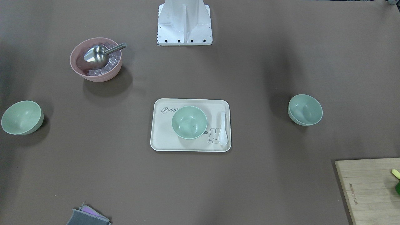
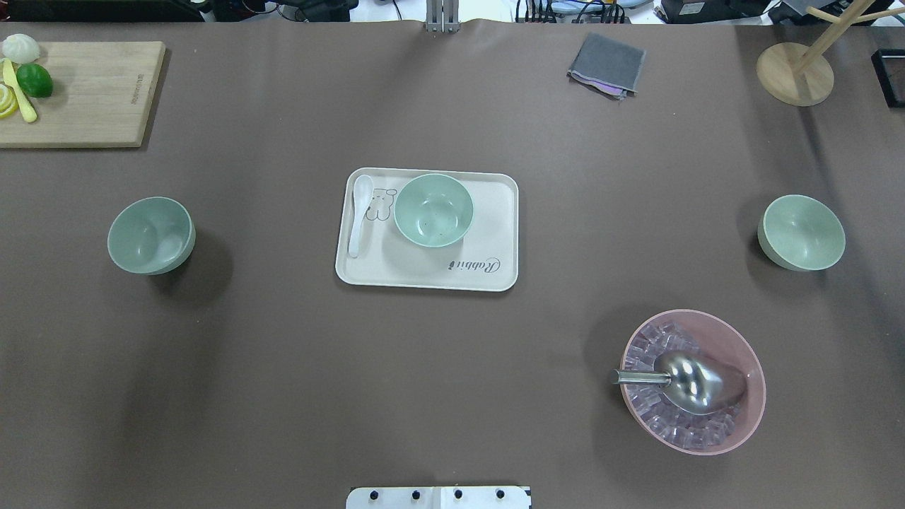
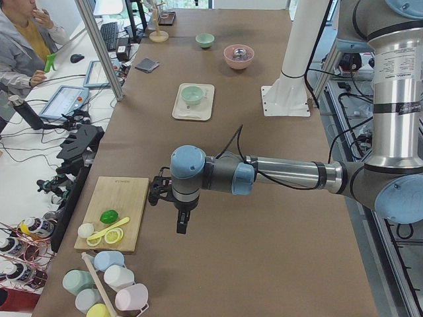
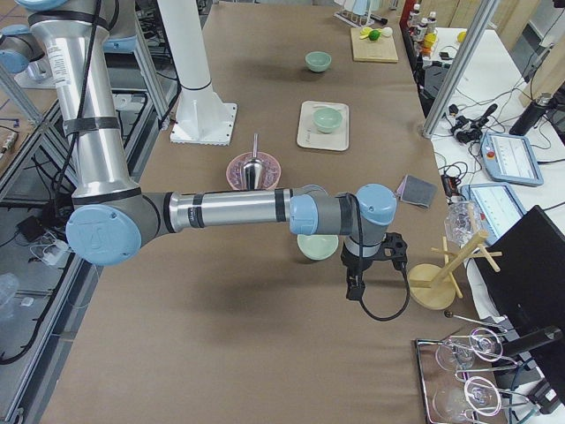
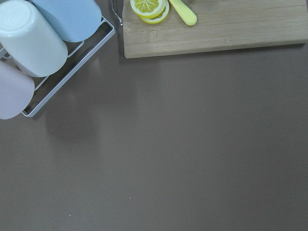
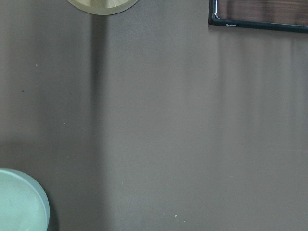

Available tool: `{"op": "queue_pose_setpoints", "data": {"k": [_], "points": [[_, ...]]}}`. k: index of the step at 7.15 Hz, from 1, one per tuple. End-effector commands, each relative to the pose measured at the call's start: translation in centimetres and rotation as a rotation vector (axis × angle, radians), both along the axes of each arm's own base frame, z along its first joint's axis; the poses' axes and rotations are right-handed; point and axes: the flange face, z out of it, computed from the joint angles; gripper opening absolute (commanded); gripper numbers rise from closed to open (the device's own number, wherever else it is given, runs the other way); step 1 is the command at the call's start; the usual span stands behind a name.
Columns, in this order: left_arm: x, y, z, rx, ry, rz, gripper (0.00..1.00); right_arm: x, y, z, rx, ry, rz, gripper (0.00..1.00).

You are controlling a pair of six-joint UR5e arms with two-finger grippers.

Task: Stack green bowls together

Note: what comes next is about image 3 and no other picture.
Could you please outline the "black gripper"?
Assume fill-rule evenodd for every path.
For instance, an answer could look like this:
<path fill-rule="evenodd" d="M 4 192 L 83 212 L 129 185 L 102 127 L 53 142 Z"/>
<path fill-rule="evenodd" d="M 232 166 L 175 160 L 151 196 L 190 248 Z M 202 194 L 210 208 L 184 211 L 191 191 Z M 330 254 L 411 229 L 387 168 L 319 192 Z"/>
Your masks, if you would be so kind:
<path fill-rule="evenodd" d="M 198 199 L 192 201 L 180 201 L 175 200 L 174 206 L 178 209 L 178 220 L 176 224 L 176 232 L 178 234 L 186 234 L 188 228 L 188 222 L 190 220 L 190 213 L 198 205 Z"/>

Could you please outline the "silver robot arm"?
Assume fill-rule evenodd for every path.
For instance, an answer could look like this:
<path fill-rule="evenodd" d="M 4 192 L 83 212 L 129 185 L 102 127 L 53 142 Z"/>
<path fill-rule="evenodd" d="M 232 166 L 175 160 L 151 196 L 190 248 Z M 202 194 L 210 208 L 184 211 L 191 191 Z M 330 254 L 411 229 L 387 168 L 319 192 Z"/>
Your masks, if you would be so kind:
<path fill-rule="evenodd" d="M 339 40 L 375 53 L 373 141 L 364 162 L 301 162 L 225 153 L 209 157 L 184 145 L 171 156 L 176 230 L 185 233 L 200 190 L 247 195 L 254 182 L 345 195 L 400 224 L 422 219 L 422 2 L 343 1 Z"/>

